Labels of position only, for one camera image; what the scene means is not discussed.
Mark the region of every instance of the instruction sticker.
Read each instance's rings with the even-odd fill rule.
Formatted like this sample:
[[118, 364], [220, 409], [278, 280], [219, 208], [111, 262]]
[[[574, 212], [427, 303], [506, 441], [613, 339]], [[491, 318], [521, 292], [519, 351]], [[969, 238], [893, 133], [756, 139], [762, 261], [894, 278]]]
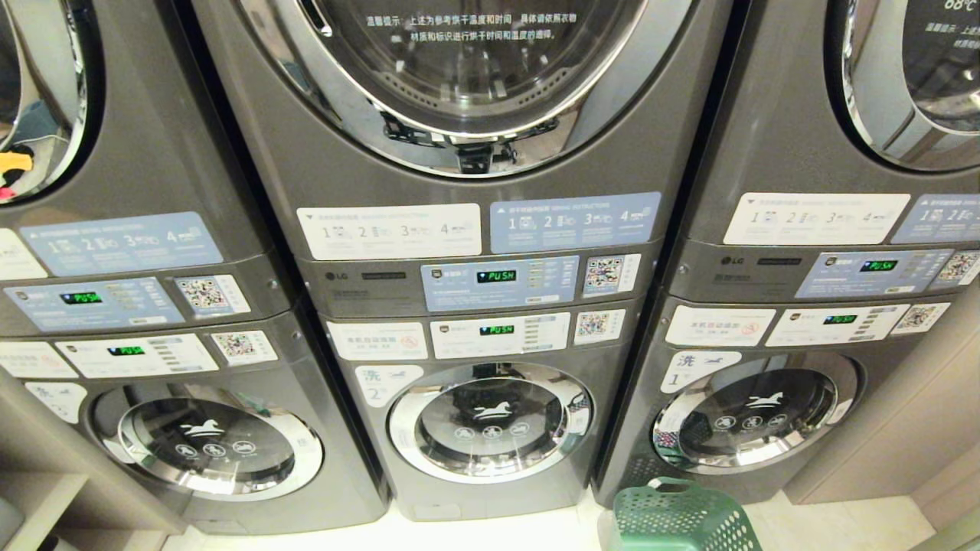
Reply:
[[224, 261], [197, 213], [174, 213], [21, 228], [55, 276], [183, 268]]
[[4, 289], [42, 331], [179, 324], [183, 316], [155, 277]]
[[577, 346], [604, 340], [617, 340], [625, 319], [625, 309], [579, 312], [575, 318], [574, 343]]
[[0, 281], [44, 277], [48, 277], [47, 271], [17, 234], [12, 229], [0, 227]]
[[317, 260], [477, 256], [483, 251], [475, 203], [296, 209]]
[[564, 350], [571, 314], [432, 322], [435, 357], [481, 358]]
[[211, 338], [231, 367], [275, 362], [279, 359], [266, 332], [262, 330], [214, 333]]
[[953, 249], [821, 253], [796, 298], [839, 298], [922, 292]]
[[908, 304], [788, 309], [766, 346], [812, 346], [881, 340], [908, 310]]
[[578, 257], [421, 267], [429, 312], [540, 306], [575, 300]]
[[425, 329], [403, 324], [326, 323], [337, 354], [345, 360], [425, 360]]
[[726, 245], [876, 245], [907, 193], [744, 193]]
[[893, 243], [980, 240], [980, 194], [923, 195], [908, 212]]
[[419, 366], [357, 366], [358, 378], [365, 402], [372, 408], [382, 408], [403, 388], [424, 375]]
[[231, 316], [252, 311], [234, 275], [175, 277], [173, 282], [199, 317]]
[[678, 306], [666, 341], [684, 346], [756, 346], [776, 316], [772, 308]]
[[939, 270], [929, 289], [969, 285], [977, 275], [980, 275], [980, 251], [959, 251]]
[[218, 370], [196, 334], [68, 340], [58, 350], [88, 378], [186, 375]]
[[585, 267], [582, 298], [632, 291], [642, 258], [641, 254], [591, 257]]
[[25, 382], [24, 388], [62, 421], [78, 424], [78, 411], [88, 391], [73, 382]]
[[46, 342], [0, 342], [0, 367], [19, 378], [78, 378]]
[[924, 333], [931, 329], [952, 305], [952, 302], [913, 304], [902, 316], [899, 324], [892, 329], [892, 334]]
[[741, 352], [684, 350], [673, 355], [661, 382], [661, 392], [671, 394], [692, 382], [742, 361]]
[[497, 201], [490, 205], [496, 254], [629, 245], [650, 240], [661, 194]]

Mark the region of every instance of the dryer door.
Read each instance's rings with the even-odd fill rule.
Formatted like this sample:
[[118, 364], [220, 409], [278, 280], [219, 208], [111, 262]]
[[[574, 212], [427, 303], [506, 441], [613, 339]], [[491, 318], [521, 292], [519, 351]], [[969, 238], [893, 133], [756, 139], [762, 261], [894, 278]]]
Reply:
[[92, 415], [113, 455], [203, 499], [272, 499], [306, 485], [323, 463], [322, 444], [302, 420], [218, 388], [128, 385], [102, 395]]
[[703, 475], [761, 469], [802, 451], [851, 409], [858, 369], [826, 352], [739, 364], [685, 387], [653, 427], [657, 453]]
[[692, 1], [238, 3], [338, 129], [407, 166], [482, 177], [558, 158], [606, 127]]
[[51, 185], [78, 154], [89, 120], [93, 47], [75, 2], [0, 3], [0, 207]]
[[576, 380], [545, 366], [496, 363], [428, 377], [394, 405], [398, 452], [431, 476], [491, 484], [532, 476], [567, 457], [592, 405]]
[[859, 138], [908, 169], [980, 166], [980, 2], [835, 5], [831, 95]]

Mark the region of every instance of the washing machine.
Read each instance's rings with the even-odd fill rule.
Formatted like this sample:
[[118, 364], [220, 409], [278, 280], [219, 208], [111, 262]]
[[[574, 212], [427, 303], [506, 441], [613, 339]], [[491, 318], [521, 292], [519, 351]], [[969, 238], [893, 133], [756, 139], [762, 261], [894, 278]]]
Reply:
[[178, 23], [165, 2], [0, 8], [0, 335], [289, 310]]
[[846, 423], [956, 294], [765, 305], [661, 296], [593, 483], [599, 503], [656, 476], [771, 498]]
[[368, 523], [387, 483], [306, 316], [4, 338], [0, 366], [206, 533]]
[[980, 272], [980, 5], [754, 2], [671, 255], [695, 302], [874, 300]]
[[375, 319], [645, 294], [731, 6], [194, 8], [318, 310]]
[[324, 322], [402, 514], [454, 521], [579, 502], [641, 308]]

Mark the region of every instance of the green laundry basket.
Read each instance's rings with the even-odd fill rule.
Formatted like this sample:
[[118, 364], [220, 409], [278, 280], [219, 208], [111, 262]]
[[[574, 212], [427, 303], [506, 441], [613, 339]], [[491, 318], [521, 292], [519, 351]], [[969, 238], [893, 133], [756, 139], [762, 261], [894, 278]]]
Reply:
[[760, 551], [749, 517], [727, 494], [662, 476], [615, 496], [610, 551]]

